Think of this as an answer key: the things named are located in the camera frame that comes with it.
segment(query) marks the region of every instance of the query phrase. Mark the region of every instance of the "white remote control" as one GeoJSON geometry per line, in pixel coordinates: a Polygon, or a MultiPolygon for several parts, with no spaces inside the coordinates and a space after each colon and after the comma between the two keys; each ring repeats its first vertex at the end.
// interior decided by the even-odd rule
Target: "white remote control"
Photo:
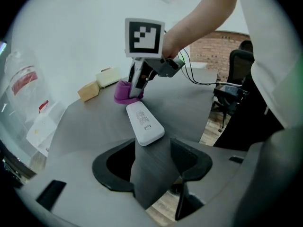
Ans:
{"type": "Polygon", "coordinates": [[[163,126],[142,102],[129,104],[126,110],[140,145],[147,146],[164,135],[163,126]]]}

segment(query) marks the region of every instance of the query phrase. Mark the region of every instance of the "wire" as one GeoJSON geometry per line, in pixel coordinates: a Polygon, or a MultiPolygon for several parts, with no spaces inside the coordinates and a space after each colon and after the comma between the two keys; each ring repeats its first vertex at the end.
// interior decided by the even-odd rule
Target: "wire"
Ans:
{"type": "Polygon", "coordinates": [[[153,71],[154,71],[154,70],[152,70],[152,71],[150,72],[149,76],[146,78],[146,81],[149,81],[149,80],[150,80],[150,77],[151,77],[151,74],[152,74],[153,71]]]}
{"type": "Polygon", "coordinates": [[[229,85],[229,86],[232,86],[232,87],[238,87],[239,89],[243,90],[242,88],[242,85],[238,85],[238,84],[234,84],[234,83],[230,83],[230,82],[211,82],[211,83],[200,83],[200,82],[197,82],[195,79],[194,79],[194,74],[193,74],[193,69],[191,67],[191,61],[190,61],[190,57],[189,57],[189,54],[187,53],[187,51],[183,48],[183,50],[185,51],[185,53],[187,54],[187,57],[188,57],[188,60],[189,60],[189,66],[190,66],[190,71],[191,71],[191,76],[193,79],[190,78],[189,74],[188,74],[188,71],[187,71],[187,68],[186,68],[186,63],[185,63],[185,59],[181,53],[181,51],[179,51],[180,55],[182,56],[182,59],[185,63],[185,71],[186,71],[186,74],[187,76],[185,75],[184,71],[183,71],[183,68],[181,68],[181,71],[183,73],[183,75],[188,79],[190,80],[192,83],[194,84],[197,84],[197,85],[205,85],[205,86],[209,86],[209,85],[213,85],[213,84],[216,84],[216,85],[229,85]]]}

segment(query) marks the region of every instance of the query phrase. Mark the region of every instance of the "table surface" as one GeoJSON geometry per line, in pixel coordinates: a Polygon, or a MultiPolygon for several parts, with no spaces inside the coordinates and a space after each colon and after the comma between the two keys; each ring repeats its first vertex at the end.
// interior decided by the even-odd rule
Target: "table surface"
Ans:
{"type": "MultiPolygon", "coordinates": [[[[217,71],[193,69],[195,80],[215,82],[217,71]]],[[[79,150],[97,150],[112,141],[135,138],[126,106],[114,102],[116,85],[101,89],[97,97],[71,104],[54,134],[46,166],[79,150]]],[[[172,78],[155,77],[142,102],[162,124],[165,135],[148,146],[136,142],[131,171],[137,201],[150,207],[178,178],[170,158],[170,138],[199,142],[213,103],[214,85],[196,85],[179,71],[172,78]]]]}

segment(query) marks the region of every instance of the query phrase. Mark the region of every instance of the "human arm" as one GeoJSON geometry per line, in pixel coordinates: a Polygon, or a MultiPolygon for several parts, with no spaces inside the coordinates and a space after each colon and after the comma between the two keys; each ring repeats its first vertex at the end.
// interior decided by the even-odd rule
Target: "human arm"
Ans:
{"type": "Polygon", "coordinates": [[[232,14],[237,0],[201,0],[197,7],[164,36],[162,54],[174,58],[199,38],[216,30],[232,14]]]}

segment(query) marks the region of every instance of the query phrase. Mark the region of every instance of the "red brick wall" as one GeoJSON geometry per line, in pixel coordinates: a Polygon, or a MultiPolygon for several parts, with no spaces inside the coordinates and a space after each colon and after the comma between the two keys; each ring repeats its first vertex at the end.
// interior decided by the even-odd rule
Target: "red brick wall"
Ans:
{"type": "Polygon", "coordinates": [[[191,61],[206,62],[207,69],[217,69],[221,81],[226,81],[229,72],[229,54],[239,48],[248,35],[215,31],[190,45],[191,61]]]}

